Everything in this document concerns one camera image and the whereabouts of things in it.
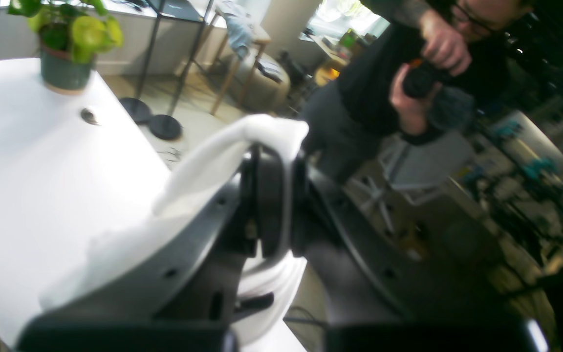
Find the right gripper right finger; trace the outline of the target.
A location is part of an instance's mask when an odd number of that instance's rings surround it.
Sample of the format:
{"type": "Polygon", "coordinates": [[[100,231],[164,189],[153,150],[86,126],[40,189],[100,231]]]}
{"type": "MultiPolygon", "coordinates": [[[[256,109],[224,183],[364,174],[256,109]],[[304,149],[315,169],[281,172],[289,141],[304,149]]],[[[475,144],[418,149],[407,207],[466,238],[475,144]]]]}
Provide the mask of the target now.
{"type": "Polygon", "coordinates": [[[325,291],[323,352],[550,350],[482,276],[413,261],[319,171],[298,167],[291,180],[291,249],[325,291]]]}

